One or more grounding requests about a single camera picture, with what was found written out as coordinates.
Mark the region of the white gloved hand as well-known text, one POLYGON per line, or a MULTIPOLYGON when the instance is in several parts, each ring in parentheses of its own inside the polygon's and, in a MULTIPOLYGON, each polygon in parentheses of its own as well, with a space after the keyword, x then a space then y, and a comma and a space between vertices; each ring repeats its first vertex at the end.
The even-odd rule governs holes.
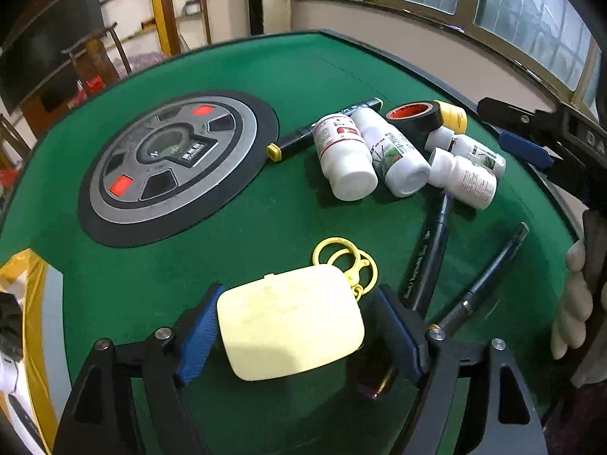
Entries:
POLYGON ((578 239, 565 256, 567 275, 550 338, 553 359, 561 359, 569 349, 580 348, 587 339, 587 321, 594 309, 594 298, 582 273, 586 259, 584 242, 578 239))

